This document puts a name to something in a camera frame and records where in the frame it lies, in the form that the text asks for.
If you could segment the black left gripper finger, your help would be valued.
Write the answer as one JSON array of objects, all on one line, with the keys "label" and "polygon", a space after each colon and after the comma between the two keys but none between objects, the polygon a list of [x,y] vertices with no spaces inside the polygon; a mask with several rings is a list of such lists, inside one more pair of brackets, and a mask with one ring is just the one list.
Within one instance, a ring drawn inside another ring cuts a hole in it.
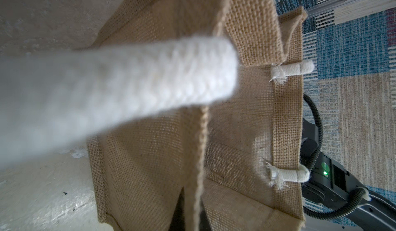
[{"label": "black left gripper finger", "polygon": [[[171,224],[168,231],[185,231],[185,217],[184,217],[184,188],[181,189],[180,195],[172,216]],[[206,214],[205,206],[201,201],[200,225],[199,231],[212,231],[209,219]]]}]

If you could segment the burlap tote bag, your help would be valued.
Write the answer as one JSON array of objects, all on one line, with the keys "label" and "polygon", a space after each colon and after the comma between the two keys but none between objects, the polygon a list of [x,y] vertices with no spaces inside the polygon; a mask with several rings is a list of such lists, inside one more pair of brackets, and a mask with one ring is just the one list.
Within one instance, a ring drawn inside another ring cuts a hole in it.
[{"label": "burlap tote bag", "polygon": [[299,7],[123,0],[89,47],[1,57],[1,165],[86,139],[98,218],[186,231],[299,231]]}]

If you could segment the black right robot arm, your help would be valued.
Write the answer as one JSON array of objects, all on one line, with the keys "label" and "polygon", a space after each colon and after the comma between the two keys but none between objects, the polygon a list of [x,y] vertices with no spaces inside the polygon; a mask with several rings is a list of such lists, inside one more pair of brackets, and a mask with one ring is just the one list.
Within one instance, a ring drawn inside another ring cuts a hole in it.
[{"label": "black right robot arm", "polygon": [[366,188],[341,164],[320,152],[309,181],[302,184],[302,195],[329,212],[308,208],[304,212],[315,219],[347,218],[364,231],[394,231],[396,206],[385,197]]}]

